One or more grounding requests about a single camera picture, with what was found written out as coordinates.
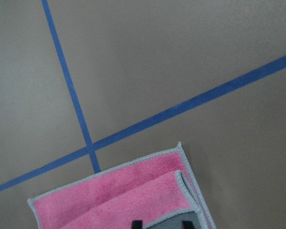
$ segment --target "thick blue line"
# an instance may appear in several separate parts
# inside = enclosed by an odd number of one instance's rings
[[[73,105],[75,108],[75,112],[76,112],[78,121],[80,123],[81,129],[82,129],[82,134],[83,134],[83,137],[85,139],[85,143],[87,145],[87,149],[88,149],[88,152],[90,155],[90,160],[92,162],[93,169],[94,169],[95,173],[98,173],[101,171],[100,166],[99,166],[95,151],[92,149],[92,140],[90,138],[90,134],[89,134],[89,130],[88,130],[88,127],[86,124],[86,120],[84,118],[84,114],[82,112],[82,108],[81,108],[80,102],[78,100],[78,97],[77,97],[77,94],[76,94],[76,91],[75,91],[75,88],[73,85],[73,81],[72,81],[72,78],[71,78],[71,75],[70,75],[70,72],[68,69],[68,65],[66,63],[66,60],[65,60],[65,57],[64,57],[64,54],[62,51],[61,44],[59,42],[59,38],[58,38],[56,29],[55,29],[55,25],[54,25],[54,21],[53,21],[52,15],[51,15],[51,11],[50,11],[47,0],[41,0],[41,2],[43,5],[44,13],[45,13],[47,21],[48,21],[48,25],[49,25],[49,29],[50,29],[50,32],[51,32],[51,35],[53,38],[55,49],[56,49],[59,61],[61,63],[61,69],[62,69],[63,75],[65,77],[65,80],[66,80],[66,83],[67,83],[67,86],[69,89],[69,93],[70,93],[70,96],[71,96],[71,99],[72,99],[72,102],[73,102]]]
[[[78,158],[80,158],[82,156],[85,156],[87,154],[88,154],[88,152],[87,152],[87,148],[86,147],[84,147],[82,149],[79,149],[79,150],[77,150],[77,151],[75,151],[73,153],[70,153],[70,154],[68,154],[66,156],[63,156],[63,157],[61,157],[61,158],[59,158],[59,159],[57,159],[55,161],[50,162],[50,163],[46,164],[45,166],[43,166],[41,168],[37,168],[37,169],[35,169],[35,170],[31,171],[31,172],[23,174],[20,177],[17,177],[17,178],[15,178],[13,180],[10,180],[10,181],[0,185],[0,192],[3,191],[3,190],[8,189],[10,187],[13,187],[13,186],[15,186],[17,184],[20,184],[20,183],[22,183],[22,182],[24,182],[26,180],[29,180],[29,179],[31,179],[33,177],[36,177],[36,176],[41,175],[43,173],[46,173],[46,172],[48,172],[48,171],[50,171],[52,169],[58,168],[60,166],[63,166],[65,164],[67,164],[67,163],[69,163],[69,162],[71,162],[71,161],[73,161],[75,159],[78,159]]]
[[[126,129],[123,129],[113,135],[110,135],[106,138],[103,138],[100,141],[97,141],[93,143],[92,148],[94,151],[102,149],[106,146],[109,146],[117,141],[120,141],[126,137],[129,137],[131,135],[134,135],[142,130],[147,129],[148,127],[151,127],[153,125],[156,125],[160,122],[163,122],[169,118],[172,118],[176,115],[179,115],[183,112],[186,112],[190,109],[193,109],[195,107],[198,107],[202,104],[205,104],[213,99],[216,99],[222,95],[225,95],[229,92],[232,92],[238,88],[244,87],[250,83],[253,83],[257,80],[260,80],[266,76],[269,76],[273,73],[276,73],[282,69],[286,68],[286,56],[281,57],[271,63],[268,63],[260,68],[257,68],[247,74],[244,74],[242,76],[239,76],[231,81],[228,81],[216,88],[213,88],[205,93],[202,93],[198,96],[193,97],[192,99],[189,99],[183,103],[180,103],[176,106],[173,106],[163,112],[160,112],[154,116],[151,116],[137,124],[134,124]],[[71,154],[68,154],[60,159],[55,160],[54,162],[51,162],[44,167],[40,169],[35,169],[27,174],[24,174],[20,177],[17,177],[11,181],[8,181],[7,183],[4,183],[0,185],[0,192],[10,188],[14,185],[17,185],[25,180],[31,179],[35,176],[38,176],[42,173],[45,173],[47,171],[50,171],[54,168],[57,168],[61,165],[64,165],[68,162],[71,162],[81,156],[84,156],[85,154],[88,154],[88,150],[85,148],[82,148],[78,151],[75,151]]]

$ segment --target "blue tape strip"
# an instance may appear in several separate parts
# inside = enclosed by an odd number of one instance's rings
[[[94,172],[98,173],[101,171],[100,166],[99,166],[95,151],[93,150],[93,147],[92,147],[92,140],[90,138],[90,134],[89,134],[89,130],[88,130],[88,127],[86,124],[86,120],[84,118],[84,114],[82,112],[82,108],[81,108],[80,102],[78,100],[78,97],[77,97],[77,94],[76,94],[76,91],[75,91],[75,88],[73,85],[73,81],[72,81],[72,78],[71,78],[71,75],[70,75],[70,72],[68,69],[68,65],[66,63],[61,44],[59,42],[59,38],[58,38],[56,29],[55,29],[55,25],[54,25],[54,21],[53,21],[52,15],[51,15],[51,11],[50,11],[47,0],[41,0],[41,2],[43,5],[44,13],[45,13],[47,21],[48,21],[48,25],[49,25],[49,29],[50,29],[50,32],[51,32],[51,35],[53,38],[55,49],[56,49],[59,61],[61,63],[61,69],[62,69],[63,75],[65,77],[65,80],[66,80],[66,83],[67,83],[67,86],[69,89],[69,93],[70,93],[70,96],[71,96],[71,99],[73,102],[73,106],[75,108],[75,112],[76,112],[78,121],[80,123],[81,129],[82,129],[82,134],[83,134],[83,137],[85,139],[85,143],[87,145],[87,149],[88,149],[88,152],[90,155],[91,163],[92,163]]]
[[[103,138],[100,141],[97,141],[93,143],[92,148],[94,151],[102,149],[106,146],[109,146],[117,141],[120,141],[128,136],[131,136],[135,133],[138,133],[142,130],[145,130],[148,127],[151,127],[153,125],[156,125],[160,122],[163,122],[171,117],[174,117],[176,115],[179,115],[185,111],[188,111],[190,109],[193,109],[195,107],[198,107],[202,104],[205,104],[215,98],[218,98],[222,95],[225,95],[229,92],[232,92],[238,88],[241,88],[243,86],[246,86],[250,83],[253,83],[257,80],[260,80],[266,76],[269,76],[273,73],[276,73],[282,69],[286,68],[286,56],[281,57],[271,63],[268,63],[260,68],[257,68],[245,75],[239,76],[229,82],[226,82],[214,89],[211,89],[210,91],[207,91],[205,93],[202,93],[198,96],[195,96],[192,99],[189,99],[183,103],[180,103],[172,108],[169,108],[163,112],[160,112],[150,118],[147,118],[137,124],[134,124],[126,129],[123,129],[113,135],[110,135],[106,138]],[[44,167],[40,169],[35,169],[27,174],[24,174],[20,177],[17,177],[11,181],[8,181],[7,183],[4,183],[0,185],[0,192],[10,188],[14,185],[17,185],[23,181],[26,181],[28,179],[31,179],[33,177],[36,177],[42,173],[45,173],[47,171],[50,171],[54,168],[57,168],[59,166],[62,166],[68,162],[71,162],[81,156],[84,156],[85,154],[88,154],[88,149],[82,148],[78,151],[75,151],[71,154],[68,154],[60,159],[57,159]]]

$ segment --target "towel fold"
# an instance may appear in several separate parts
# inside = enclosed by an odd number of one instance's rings
[[[195,212],[202,229],[214,229],[193,172],[179,143],[54,189],[28,203],[40,229],[144,228]]]

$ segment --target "folded towel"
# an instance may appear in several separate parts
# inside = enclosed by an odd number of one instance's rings
[[[189,211],[197,214],[202,229],[215,228],[180,143],[28,203],[40,229],[129,229],[132,220],[141,219],[147,228]]]

